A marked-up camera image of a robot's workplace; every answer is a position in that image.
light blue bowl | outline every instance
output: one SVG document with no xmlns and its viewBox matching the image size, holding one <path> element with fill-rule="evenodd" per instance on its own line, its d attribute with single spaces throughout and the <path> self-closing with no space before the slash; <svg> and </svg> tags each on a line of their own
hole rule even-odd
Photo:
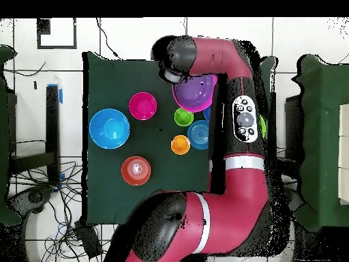
<svg viewBox="0 0 349 262">
<path fill-rule="evenodd" d="M 195 149 L 207 149 L 209 147 L 209 122 L 195 121 L 188 129 L 190 145 Z"/>
<path fill-rule="evenodd" d="M 211 106 L 209 106 L 208 108 L 206 108 L 204 110 L 204 118 L 207 120 L 207 121 L 210 121 L 210 115 L 211 115 Z"/>
<path fill-rule="evenodd" d="M 122 112 L 106 108 L 92 117 L 89 131 L 92 140 L 98 147 L 116 149 L 128 139 L 130 123 Z"/>
</svg>

pink bowl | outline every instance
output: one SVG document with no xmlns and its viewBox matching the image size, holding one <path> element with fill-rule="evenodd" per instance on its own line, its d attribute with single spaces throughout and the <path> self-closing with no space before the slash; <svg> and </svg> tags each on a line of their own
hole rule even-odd
<svg viewBox="0 0 349 262">
<path fill-rule="evenodd" d="M 150 93 L 141 91 L 131 97 L 128 108 L 133 117 L 144 121 L 154 116 L 157 103 L 156 99 Z"/>
<path fill-rule="evenodd" d="M 178 101 L 178 99 L 176 97 L 176 93 L 175 93 L 175 85 L 173 85 L 172 86 L 172 95 L 173 95 L 173 98 L 176 101 L 176 103 L 179 105 L 179 107 L 181 107 L 182 109 L 189 111 L 191 113 L 198 113 L 200 111 L 205 110 L 209 106 L 211 106 L 212 105 L 212 98 L 213 98 L 213 90 L 214 90 L 215 85 L 218 81 L 218 77 L 216 75 L 211 74 L 211 76 L 213 77 L 213 85 L 211 84 L 212 85 L 212 92 L 211 92 L 209 99 L 204 104 L 197 106 L 197 107 L 194 107 L 194 108 L 193 107 L 190 108 L 188 106 L 185 106 Z M 193 89 L 193 87 L 188 87 L 188 93 L 192 93 L 192 89 Z"/>
</svg>

red robot arm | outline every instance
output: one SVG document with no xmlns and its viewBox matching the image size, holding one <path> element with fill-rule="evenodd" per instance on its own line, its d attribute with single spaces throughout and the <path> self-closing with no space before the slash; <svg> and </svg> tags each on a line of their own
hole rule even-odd
<svg viewBox="0 0 349 262">
<path fill-rule="evenodd" d="M 149 195 L 121 227 L 124 233 L 115 233 L 104 262 L 116 255 L 119 262 L 180 262 L 196 253 L 230 254 L 253 246 L 252 232 L 269 210 L 258 105 L 243 49 L 221 39 L 169 40 L 154 54 L 161 79 L 221 76 L 210 118 L 209 189 Z M 128 240 L 123 255 L 120 239 Z"/>
</svg>

red bowl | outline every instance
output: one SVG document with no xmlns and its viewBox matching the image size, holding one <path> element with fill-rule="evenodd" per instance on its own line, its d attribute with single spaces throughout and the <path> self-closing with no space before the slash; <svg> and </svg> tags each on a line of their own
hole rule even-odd
<svg viewBox="0 0 349 262">
<path fill-rule="evenodd" d="M 121 167 L 123 179 L 132 186 L 143 185 L 150 178 L 151 167 L 147 160 L 133 156 L 128 158 Z"/>
</svg>

green bowl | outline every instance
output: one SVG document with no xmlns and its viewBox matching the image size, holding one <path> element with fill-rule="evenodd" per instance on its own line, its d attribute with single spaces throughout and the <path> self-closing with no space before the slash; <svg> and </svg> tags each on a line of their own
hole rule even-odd
<svg viewBox="0 0 349 262">
<path fill-rule="evenodd" d="M 194 114 L 178 108 L 174 113 L 174 121 L 178 126 L 189 126 L 194 120 Z"/>
<path fill-rule="evenodd" d="M 263 139 L 266 139 L 267 136 L 267 121 L 265 121 L 260 115 L 260 128 L 262 130 Z"/>
</svg>

